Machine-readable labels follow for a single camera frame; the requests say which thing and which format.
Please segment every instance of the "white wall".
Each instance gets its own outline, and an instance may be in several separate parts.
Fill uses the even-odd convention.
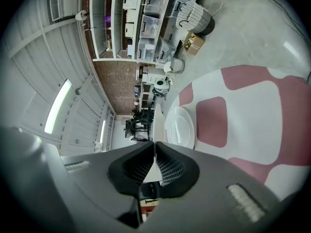
[[[123,120],[116,120],[115,126],[112,132],[111,149],[124,148],[134,143],[130,142],[128,138],[125,138],[125,125],[122,125]]]
[[[95,151],[105,120],[110,149],[113,110],[90,71],[75,19],[53,23],[49,0],[25,0],[1,39],[1,123],[34,133],[61,155]],[[44,132],[51,106],[66,79],[72,87],[52,134]]]

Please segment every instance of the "round white dish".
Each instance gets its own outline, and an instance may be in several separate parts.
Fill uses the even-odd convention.
[[[166,117],[168,142],[189,149],[194,148],[195,132],[192,119],[183,107],[171,109]]]

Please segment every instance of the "wire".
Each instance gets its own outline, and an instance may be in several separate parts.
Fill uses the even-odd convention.
[[[221,7],[222,7],[222,5],[223,5],[223,1],[222,1],[222,0],[219,0],[219,1],[221,2],[220,7],[219,7],[218,10],[212,15],[212,17],[213,17],[214,15],[216,15],[216,13],[221,9]],[[300,27],[302,27],[302,28],[303,28],[303,26],[302,26],[300,23],[298,23],[296,20],[294,20],[294,19],[291,18],[291,16],[290,16],[289,13],[285,10],[285,8],[283,7],[282,4],[278,3],[278,2],[275,1],[275,0],[270,0],[270,2],[273,3],[274,5],[280,7],[280,8],[282,9],[282,18],[283,18],[283,20],[285,21],[285,23],[286,23],[290,28],[292,28],[297,34],[299,34],[299,35],[306,41],[306,43],[309,45],[309,47],[311,48],[311,44],[309,43],[309,41],[307,40],[307,38],[304,36],[304,34],[301,32],[301,30],[297,27],[296,24],[298,24],[298,25],[299,25]],[[284,12],[287,14],[288,18],[291,20],[291,22],[292,22],[292,24],[295,26],[295,28],[294,28],[292,25],[290,25],[290,24],[285,20],[285,18],[284,18]]]
[[[309,73],[308,78],[307,78],[308,83],[309,83],[310,76],[311,76],[311,72]]]

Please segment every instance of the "fluorescent light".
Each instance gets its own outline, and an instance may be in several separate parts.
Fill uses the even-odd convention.
[[[103,135],[104,135],[105,121],[103,121],[101,138],[99,139],[99,143],[103,143]]]
[[[286,47],[287,50],[289,52],[291,52],[293,54],[293,56],[295,56],[298,60],[301,59],[299,52],[291,44],[289,44],[287,41],[284,42],[283,46]]]
[[[63,87],[60,89],[59,93],[57,94],[55,101],[52,105],[52,108],[50,110],[48,120],[45,124],[44,132],[52,134],[58,111],[71,86],[72,86],[72,83],[70,82],[70,80],[66,80]]]

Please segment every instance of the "ceiling light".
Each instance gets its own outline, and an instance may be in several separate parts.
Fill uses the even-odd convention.
[[[103,121],[101,138],[99,139],[100,144],[103,143],[103,135],[104,135],[105,121]]]
[[[52,108],[50,110],[48,120],[45,124],[44,132],[52,134],[58,111],[71,86],[72,86],[72,83],[70,82],[70,80],[66,80],[63,87],[60,89],[59,93],[57,94],[55,101],[52,105]]]

